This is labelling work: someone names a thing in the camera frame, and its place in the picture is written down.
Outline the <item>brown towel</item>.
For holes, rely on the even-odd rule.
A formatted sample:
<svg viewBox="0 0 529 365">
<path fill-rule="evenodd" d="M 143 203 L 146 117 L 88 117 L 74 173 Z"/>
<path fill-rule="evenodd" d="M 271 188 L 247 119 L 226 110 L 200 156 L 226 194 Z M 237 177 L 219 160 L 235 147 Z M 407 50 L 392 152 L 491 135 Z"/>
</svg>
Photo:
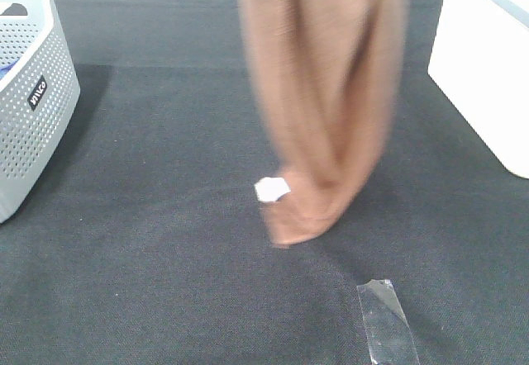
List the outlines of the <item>brown towel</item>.
<svg viewBox="0 0 529 365">
<path fill-rule="evenodd" d="M 280 247 L 326 233 L 383 153 L 409 0 L 239 0 L 261 116 L 288 191 L 263 204 Z"/>
</svg>

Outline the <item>black table cloth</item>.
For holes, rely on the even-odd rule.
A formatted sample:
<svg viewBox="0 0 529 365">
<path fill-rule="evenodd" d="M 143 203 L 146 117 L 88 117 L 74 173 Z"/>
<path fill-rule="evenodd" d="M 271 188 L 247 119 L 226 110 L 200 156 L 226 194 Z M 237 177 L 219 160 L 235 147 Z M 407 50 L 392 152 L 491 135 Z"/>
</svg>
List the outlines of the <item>black table cloth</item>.
<svg viewBox="0 0 529 365">
<path fill-rule="evenodd" d="M 393 283 L 421 363 L 527 363 L 528 182 L 427 74 L 441 1 L 412 0 L 364 190 L 278 249 L 236 0 L 55 0 L 81 95 L 1 227 L 2 363 L 367 364 L 372 279 Z"/>
</svg>

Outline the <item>clear tape strip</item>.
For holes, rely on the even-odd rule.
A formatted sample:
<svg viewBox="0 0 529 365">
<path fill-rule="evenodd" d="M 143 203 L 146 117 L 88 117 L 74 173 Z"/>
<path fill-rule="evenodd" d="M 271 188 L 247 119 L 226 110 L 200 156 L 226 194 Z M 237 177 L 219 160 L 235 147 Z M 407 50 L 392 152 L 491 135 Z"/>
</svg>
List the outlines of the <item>clear tape strip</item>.
<svg viewBox="0 0 529 365">
<path fill-rule="evenodd" d="M 356 291 L 371 363 L 419 365 L 412 332 L 392 282 L 372 279 Z"/>
</svg>

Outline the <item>white perforated laundry basket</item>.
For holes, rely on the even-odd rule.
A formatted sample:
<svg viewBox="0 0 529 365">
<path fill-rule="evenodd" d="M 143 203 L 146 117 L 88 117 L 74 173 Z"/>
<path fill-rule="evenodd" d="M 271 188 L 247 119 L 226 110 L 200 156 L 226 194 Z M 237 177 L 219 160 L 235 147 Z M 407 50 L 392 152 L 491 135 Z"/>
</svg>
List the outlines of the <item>white perforated laundry basket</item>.
<svg viewBox="0 0 529 365">
<path fill-rule="evenodd" d="M 55 0 L 1 0 L 1 220 L 35 185 L 69 124 L 80 86 Z"/>
</svg>

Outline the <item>white storage box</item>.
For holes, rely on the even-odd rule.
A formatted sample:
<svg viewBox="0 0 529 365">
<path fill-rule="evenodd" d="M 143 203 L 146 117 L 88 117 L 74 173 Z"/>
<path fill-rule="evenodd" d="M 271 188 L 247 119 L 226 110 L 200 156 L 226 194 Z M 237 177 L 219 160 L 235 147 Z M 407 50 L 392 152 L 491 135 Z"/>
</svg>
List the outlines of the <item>white storage box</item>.
<svg viewBox="0 0 529 365">
<path fill-rule="evenodd" d="M 442 0 L 428 73 L 511 174 L 528 176 L 528 0 Z"/>
</svg>

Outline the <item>blue cloth in basket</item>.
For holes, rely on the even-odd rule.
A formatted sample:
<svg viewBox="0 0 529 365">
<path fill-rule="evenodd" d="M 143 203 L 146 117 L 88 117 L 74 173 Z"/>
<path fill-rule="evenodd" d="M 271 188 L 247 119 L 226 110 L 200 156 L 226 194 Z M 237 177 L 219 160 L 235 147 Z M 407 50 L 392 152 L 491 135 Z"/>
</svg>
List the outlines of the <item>blue cloth in basket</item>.
<svg viewBox="0 0 529 365">
<path fill-rule="evenodd" d="M 0 79 L 3 79 L 11 69 L 16 65 L 17 61 L 13 61 L 10 64 L 4 65 L 0 68 Z"/>
</svg>

